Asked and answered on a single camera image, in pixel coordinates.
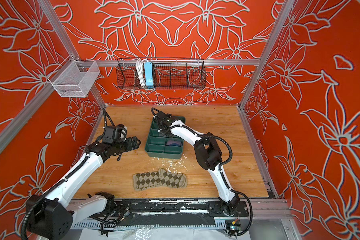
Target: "wooden tabletop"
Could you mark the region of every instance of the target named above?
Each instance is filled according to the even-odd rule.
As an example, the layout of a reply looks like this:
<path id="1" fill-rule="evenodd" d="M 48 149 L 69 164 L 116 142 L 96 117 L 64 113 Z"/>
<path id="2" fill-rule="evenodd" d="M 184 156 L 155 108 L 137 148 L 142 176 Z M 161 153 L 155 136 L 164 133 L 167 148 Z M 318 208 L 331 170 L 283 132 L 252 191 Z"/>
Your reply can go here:
<path id="1" fill-rule="evenodd" d="M 77 191 L 75 198 L 87 198 L 104 191 L 116 198 L 193 198 L 218 197 L 215 184 L 209 173 L 198 165 L 193 146 L 184 142 L 181 159 L 152 158 L 144 151 L 150 124 L 151 106 L 112 106 L 107 112 L 115 125 L 127 126 L 127 137 L 136 136 L 141 141 L 139 149 L 108 159 Z M 224 166 L 232 187 L 248 197 L 268 197 L 263 179 L 254 159 L 248 139 L 235 106 L 155 106 L 164 113 L 184 116 L 186 124 L 193 129 L 222 137 L 233 150 L 231 162 Z M 104 121 L 97 129 L 96 137 L 103 132 Z M 228 158 L 226 146 L 218 141 L 223 152 L 223 161 Z M 135 191 L 132 176 L 136 173 L 158 171 L 164 168 L 171 172 L 184 173 L 188 185 L 184 189 L 156 187 Z"/>

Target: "white mesh basket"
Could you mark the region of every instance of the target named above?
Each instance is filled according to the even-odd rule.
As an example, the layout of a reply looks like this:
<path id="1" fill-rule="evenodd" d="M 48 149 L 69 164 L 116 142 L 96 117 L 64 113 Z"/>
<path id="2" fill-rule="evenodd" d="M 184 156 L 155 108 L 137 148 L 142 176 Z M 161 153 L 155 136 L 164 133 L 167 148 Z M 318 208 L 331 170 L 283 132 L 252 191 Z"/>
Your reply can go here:
<path id="1" fill-rule="evenodd" d="M 82 68 L 86 72 L 80 71 L 75 61 L 67 64 L 64 71 L 51 83 L 53 88 L 61 97 L 85 98 L 100 74 L 96 61 L 89 68 Z"/>

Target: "green storage tray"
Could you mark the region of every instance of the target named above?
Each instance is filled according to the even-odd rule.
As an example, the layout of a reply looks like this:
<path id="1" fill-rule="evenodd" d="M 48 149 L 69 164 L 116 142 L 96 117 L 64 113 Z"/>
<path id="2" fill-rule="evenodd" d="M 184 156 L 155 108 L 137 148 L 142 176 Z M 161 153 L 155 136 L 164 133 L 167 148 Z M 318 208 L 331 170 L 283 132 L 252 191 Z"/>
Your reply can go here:
<path id="1" fill-rule="evenodd" d="M 185 123 L 185 118 L 181 116 L 176 116 L 182 122 Z M 182 143 L 181 147 L 178 146 L 166 146 L 169 140 L 180 141 Z M 160 157 L 160 158 L 170 158 L 170 159 L 180 159 L 183 154 L 183 144 L 184 140 L 181 137 L 165 137 L 161 136 L 158 132 L 158 125 L 155 119 L 152 120 L 151 127 L 149 129 L 149 134 L 147 138 L 147 143 L 145 144 L 145 151 L 150 157 Z"/>

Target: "red wall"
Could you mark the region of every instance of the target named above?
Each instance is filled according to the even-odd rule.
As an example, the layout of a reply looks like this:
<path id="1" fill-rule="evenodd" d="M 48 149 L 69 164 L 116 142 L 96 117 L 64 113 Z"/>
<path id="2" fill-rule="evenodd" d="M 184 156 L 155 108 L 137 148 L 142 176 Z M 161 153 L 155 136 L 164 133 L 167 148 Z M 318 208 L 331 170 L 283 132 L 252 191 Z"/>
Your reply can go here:
<path id="1" fill-rule="evenodd" d="M 0 132 L 67 57 L 36 3 L 0 1 Z M 20 239 L 25 201 L 77 161 L 100 111 L 91 93 L 71 99 L 53 92 L 6 147 L 0 155 L 0 240 Z"/>
<path id="2" fill-rule="evenodd" d="M 280 0 L 51 2 L 79 55 L 87 60 L 259 58 L 282 4 Z M 104 78 L 96 86 L 108 104 L 235 104 L 254 66 L 207 68 L 207 88 L 199 91 L 121 90 L 115 68 L 101 70 Z"/>
<path id="3" fill-rule="evenodd" d="M 296 1 L 245 112 L 304 239 L 360 239 L 360 0 Z"/>

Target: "white cable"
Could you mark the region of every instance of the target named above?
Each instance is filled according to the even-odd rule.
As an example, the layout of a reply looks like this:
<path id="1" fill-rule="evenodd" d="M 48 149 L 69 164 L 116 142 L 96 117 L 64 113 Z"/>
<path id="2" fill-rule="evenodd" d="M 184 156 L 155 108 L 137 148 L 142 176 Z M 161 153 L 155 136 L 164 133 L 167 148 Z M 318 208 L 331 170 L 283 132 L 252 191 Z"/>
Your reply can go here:
<path id="1" fill-rule="evenodd" d="M 139 75 L 140 85 L 145 86 L 145 79 L 143 76 L 143 61 L 136 60 L 136 70 L 137 74 Z"/>

